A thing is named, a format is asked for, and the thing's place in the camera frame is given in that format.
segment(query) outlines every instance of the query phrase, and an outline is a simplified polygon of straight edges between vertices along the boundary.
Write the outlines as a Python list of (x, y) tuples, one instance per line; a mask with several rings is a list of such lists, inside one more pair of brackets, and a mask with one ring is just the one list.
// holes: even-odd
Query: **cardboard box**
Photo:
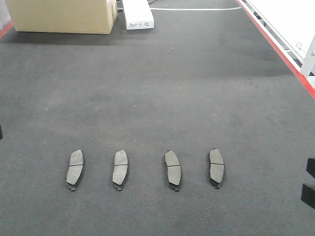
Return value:
[(116, 0), (5, 0), (17, 31), (110, 34)]

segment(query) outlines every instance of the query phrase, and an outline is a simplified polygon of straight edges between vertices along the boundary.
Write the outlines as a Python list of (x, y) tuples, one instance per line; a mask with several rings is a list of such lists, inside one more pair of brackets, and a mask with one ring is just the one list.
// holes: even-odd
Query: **black object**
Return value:
[(303, 184), (301, 200), (315, 209), (315, 190)]
[(129, 170), (128, 158), (125, 150), (115, 154), (115, 166), (113, 171), (113, 185), (118, 191), (123, 189)]
[[(306, 171), (315, 178), (315, 158), (309, 158), (307, 160)], [(301, 200), (315, 209), (315, 190), (303, 184)]]
[(222, 155), (218, 149), (213, 149), (209, 153), (210, 160), (210, 183), (219, 189), (224, 175), (224, 162)]
[(315, 178), (315, 158), (307, 160), (306, 171)]
[(178, 192), (182, 176), (181, 165), (179, 164), (177, 156), (171, 150), (165, 154), (165, 165), (168, 185)]
[(85, 168), (85, 161), (81, 150), (77, 150), (71, 154), (70, 165), (67, 173), (66, 183), (71, 191), (75, 191), (82, 179)]

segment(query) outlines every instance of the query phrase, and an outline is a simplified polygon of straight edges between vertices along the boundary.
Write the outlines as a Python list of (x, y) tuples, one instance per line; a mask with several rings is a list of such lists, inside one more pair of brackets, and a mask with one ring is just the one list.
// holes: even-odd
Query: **gray carpet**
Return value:
[[(126, 31), (119, 13), (108, 36), (11, 30), (0, 40), (0, 235), (314, 235), (315, 210), (300, 200), (313, 180), (312, 97), (243, 10), (153, 14), (153, 30)], [(225, 160), (220, 190), (208, 180), (213, 148)], [(86, 171), (71, 192), (77, 149)], [(180, 192), (167, 186), (170, 149)]]

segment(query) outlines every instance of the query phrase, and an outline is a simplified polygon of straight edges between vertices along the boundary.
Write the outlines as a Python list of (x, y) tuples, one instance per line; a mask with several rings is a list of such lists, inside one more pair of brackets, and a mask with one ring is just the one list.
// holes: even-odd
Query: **brake pad friction material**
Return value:
[(210, 183), (215, 188), (220, 188), (224, 175), (224, 162), (218, 149), (213, 149), (209, 154), (210, 158)]
[(113, 171), (113, 185), (118, 191), (123, 189), (128, 174), (128, 158), (125, 150), (115, 154), (115, 166)]
[(179, 191), (179, 185), (181, 182), (181, 165), (175, 153), (168, 151), (165, 154), (165, 164), (168, 178), (168, 185), (175, 191)]
[(67, 173), (66, 183), (71, 191), (75, 191), (84, 172), (84, 159), (81, 150), (77, 150), (71, 154), (70, 166)]

